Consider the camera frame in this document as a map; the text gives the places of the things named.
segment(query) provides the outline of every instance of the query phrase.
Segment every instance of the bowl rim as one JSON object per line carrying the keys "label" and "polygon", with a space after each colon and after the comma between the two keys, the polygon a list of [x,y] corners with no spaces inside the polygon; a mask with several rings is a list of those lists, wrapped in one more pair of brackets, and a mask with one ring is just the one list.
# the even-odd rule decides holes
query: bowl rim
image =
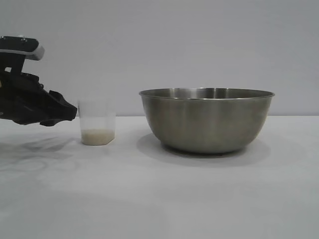
{"label": "bowl rim", "polygon": [[[244,90],[244,91],[255,91],[255,92],[263,92],[267,93],[265,96],[257,96],[257,97],[245,97],[245,98],[172,98],[172,97],[165,97],[165,96],[150,96],[146,95],[145,93],[148,91],[159,91],[159,90],[168,90],[168,89],[212,89],[212,90]],[[262,91],[262,90],[253,90],[253,89],[241,89],[241,88],[210,88],[210,87],[200,87],[200,88],[158,88],[158,89],[149,89],[143,90],[139,92],[139,95],[142,97],[148,98],[159,98],[159,99],[170,99],[170,100],[186,100],[186,101],[232,101],[232,100],[251,100],[251,99],[263,99],[263,98],[271,98],[275,96],[275,93],[270,91]]]}

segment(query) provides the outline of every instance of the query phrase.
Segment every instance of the white wall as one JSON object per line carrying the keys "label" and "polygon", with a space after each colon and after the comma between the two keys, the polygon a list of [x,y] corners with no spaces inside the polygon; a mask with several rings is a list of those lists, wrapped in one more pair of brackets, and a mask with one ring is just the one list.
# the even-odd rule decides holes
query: white wall
{"label": "white wall", "polygon": [[319,115],[318,0],[1,0],[0,34],[46,49],[24,70],[75,102],[116,96],[143,113],[138,92],[230,87],[276,93],[273,115]]}

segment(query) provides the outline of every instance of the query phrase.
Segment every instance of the white tabletop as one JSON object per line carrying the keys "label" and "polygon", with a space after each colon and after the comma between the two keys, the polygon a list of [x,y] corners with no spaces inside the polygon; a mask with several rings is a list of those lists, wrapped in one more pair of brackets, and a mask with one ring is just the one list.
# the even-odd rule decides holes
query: white tabletop
{"label": "white tabletop", "polygon": [[144,117],[116,140],[0,120],[1,239],[317,239],[319,117],[268,117],[245,150],[168,151]]}

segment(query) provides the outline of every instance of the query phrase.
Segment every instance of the stainless steel bowl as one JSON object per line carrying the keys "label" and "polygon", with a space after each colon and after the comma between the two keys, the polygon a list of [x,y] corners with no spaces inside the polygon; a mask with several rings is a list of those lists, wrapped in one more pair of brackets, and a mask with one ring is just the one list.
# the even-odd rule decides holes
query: stainless steel bowl
{"label": "stainless steel bowl", "polygon": [[141,91],[146,118],[165,145],[225,153],[252,142],[274,93],[244,89],[171,88]]}

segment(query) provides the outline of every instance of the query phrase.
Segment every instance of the translucent plastic cup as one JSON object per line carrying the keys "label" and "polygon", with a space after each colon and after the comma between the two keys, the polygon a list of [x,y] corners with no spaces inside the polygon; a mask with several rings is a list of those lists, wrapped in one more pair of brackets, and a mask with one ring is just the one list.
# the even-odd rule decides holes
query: translucent plastic cup
{"label": "translucent plastic cup", "polygon": [[105,98],[78,101],[82,143],[106,145],[115,138],[115,111]]}

